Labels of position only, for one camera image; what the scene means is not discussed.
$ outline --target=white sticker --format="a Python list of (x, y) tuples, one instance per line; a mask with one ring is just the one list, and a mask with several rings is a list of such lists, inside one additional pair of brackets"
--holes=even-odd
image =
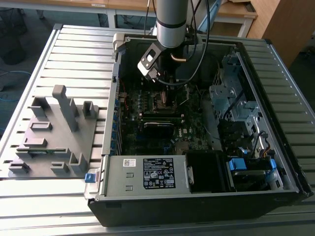
[(104, 4), (91, 4), (92, 6), (105, 7)]
[(136, 159), (124, 159), (124, 167), (135, 167)]

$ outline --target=power supply label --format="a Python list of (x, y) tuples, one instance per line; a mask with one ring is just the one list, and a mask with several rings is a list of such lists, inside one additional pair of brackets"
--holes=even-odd
[(173, 158), (143, 159), (145, 189), (175, 188)]

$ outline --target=blue cable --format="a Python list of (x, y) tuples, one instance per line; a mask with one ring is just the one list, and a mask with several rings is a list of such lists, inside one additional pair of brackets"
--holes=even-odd
[(17, 102), (17, 101), (19, 101), (19, 99), (17, 99), (17, 100), (6, 100), (6, 99), (0, 98), (0, 101), (2, 101), (2, 102)]
[(27, 71), (23, 71), (23, 70), (12, 70), (12, 71), (7, 71), (7, 72), (4, 72), (3, 74), (1, 74), (0, 76), (3, 76), (3, 75), (6, 75), (6, 74), (9, 74), (9, 73), (20, 73), (20, 74), (27, 74), (29, 76), (31, 76), (32, 74), (27, 72)]
[[(31, 73), (29, 73), (29, 72), (27, 72), (27, 71), (23, 71), (23, 70), (12, 70), (12, 71), (6, 71), (6, 72), (4, 72), (3, 74), (0, 74), (0, 77), (3, 76), (3, 75), (7, 75), (7, 74), (9, 74), (9, 73), (27, 74), (27, 75), (29, 75), (29, 76), (32, 75)], [(19, 101), (19, 99), (17, 99), (17, 100), (6, 100), (6, 99), (0, 98), (0, 101), (2, 101), (2, 102), (17, 102), (17, 101)]]

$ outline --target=gray cylindrical robot arm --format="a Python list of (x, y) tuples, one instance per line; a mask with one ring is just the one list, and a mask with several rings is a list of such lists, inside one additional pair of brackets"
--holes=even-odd
[(157, 39), (176, 48), (185, 39), (188, 0), (157, 0)]

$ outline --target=wooden cabinet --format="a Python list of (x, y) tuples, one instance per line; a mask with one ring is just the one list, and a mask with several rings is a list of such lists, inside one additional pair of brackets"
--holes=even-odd
[(315, 0), (251, 0), (258, 13), (249, 38), (268, 38), (289, 67), (315, 30)]

